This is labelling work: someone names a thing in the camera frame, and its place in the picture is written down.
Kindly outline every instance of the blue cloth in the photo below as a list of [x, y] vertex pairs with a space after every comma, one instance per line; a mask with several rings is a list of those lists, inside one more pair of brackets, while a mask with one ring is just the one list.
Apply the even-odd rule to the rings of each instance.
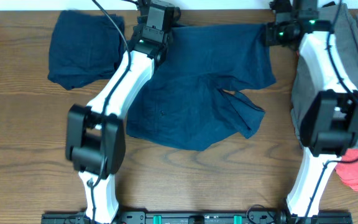
[[[124, 32], [124, 19], [111, 17]], [[71, 90], [111, 78], [123, 53], [119, 33], [106, 16], [63, 11], [52, 33], [48, 79]]]
[[262, 24], [174, 28], [167, 60], [129, 108], [126, 133], [197, 151], [236, 132], [250, 138], [265, 112], [239, 90], [275, 83], [264, 30]]

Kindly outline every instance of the white wall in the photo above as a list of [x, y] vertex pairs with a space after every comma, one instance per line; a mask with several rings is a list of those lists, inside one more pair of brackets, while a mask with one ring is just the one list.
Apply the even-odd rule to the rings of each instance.
[[[164, 0], [181, 9], [268, 9], [273, 0]], [[319, 0], [324, 5], [332, 0]], [[105, 9], [136, 9], [120, 0], [99, 0]], [[343, 0], [351, 9], [358, 9], [358, 0]], [[0, 0], [0, 10], [96, 10], [92, 0]]]

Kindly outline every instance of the gray fabric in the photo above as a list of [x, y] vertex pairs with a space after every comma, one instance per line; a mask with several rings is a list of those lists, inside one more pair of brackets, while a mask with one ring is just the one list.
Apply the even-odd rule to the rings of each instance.
[[[334, 19], [338, 6], [325, 7], [320, 10], [320, 19]], [[335, 25], [336, 44], [339, 56], [346, 73], [358, 88], [358, 15], [353, 18], [346, 4], [341, 7], [337, 24]], [[318, 90], [311, 83], [310, 73], [303, 58], [299, 59], [297, 74], [292, 89], [291, 110], [295, 134], [299, 139], [301, 121], [313, 102]]]

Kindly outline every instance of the wooden surface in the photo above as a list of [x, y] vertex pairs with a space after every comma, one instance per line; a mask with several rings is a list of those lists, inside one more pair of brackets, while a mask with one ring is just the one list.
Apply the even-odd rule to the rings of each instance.
[[[126, 36], [136, 12], [126, 18]], [[0, 223], [39, 223], [46, 211], [86, 207], [81, 180], [65, 160], [67, 112], [85, 105], [106, 84], [66, 91], [47, 80], [48, 48], [59, 12], [0, 12]], [[272, 21], [269, 11], [184, 11], [190, 25]], [[117, 175], [123, 205], [148, 210], [246, 210], [276, 207], [292, 188], [301, 150], [290, 119], [295, 54], [270, 50], [277, 83], [244, 91], [266, 110], [259, 132], [235, 134], [204, 152], [181, 151], [126, 137]], [[349, 209], [358, 223], [358, 192], [333, 174], [322, 209]]]

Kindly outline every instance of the wooden table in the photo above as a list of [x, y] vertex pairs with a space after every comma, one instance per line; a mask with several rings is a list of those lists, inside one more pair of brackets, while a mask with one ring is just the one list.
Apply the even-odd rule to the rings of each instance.
[[[86, 207], [81, 180], [65, 160], [67, 112], [85, 105], [106, 84], [66, 91], [47, 80], [48, 49], [60, 12], [0, 12], [0, 223], [39, 223], [46, 211]], [[117, 11], [131, 36], [137, 13]], [[260, 23], [270, 11], [184, 11], [190, 25]], [[127, 152], [116, 177], [122, 205], [148, 210], [246, 210], [276, 207], [291, 190], [302, 151], [290, 119], [295, 54], [272, 47], [277, 83], [244, 91], [266, 110], [250, 139], [235, 134], [204, 152], [181, 151], [126, 136]], [[349, 209], [358, 223], [358, 192], [336, 174], [322, 209]]]

